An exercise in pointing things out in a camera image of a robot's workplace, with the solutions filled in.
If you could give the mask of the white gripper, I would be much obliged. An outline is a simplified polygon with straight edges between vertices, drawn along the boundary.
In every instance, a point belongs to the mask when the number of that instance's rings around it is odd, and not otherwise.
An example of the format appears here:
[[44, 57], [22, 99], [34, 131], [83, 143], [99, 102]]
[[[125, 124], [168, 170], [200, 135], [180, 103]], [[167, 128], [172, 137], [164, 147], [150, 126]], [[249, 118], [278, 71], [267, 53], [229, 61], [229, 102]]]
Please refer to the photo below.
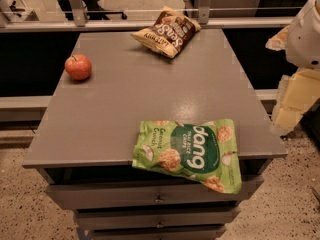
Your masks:
[[320, 99], [320, 0], [308, 0], [289, 27], [269, 38], [265, 47], [286, 49], [287, 61], [304, 67], [283, 75], [278, 85], [270, 131], [285, 136]]

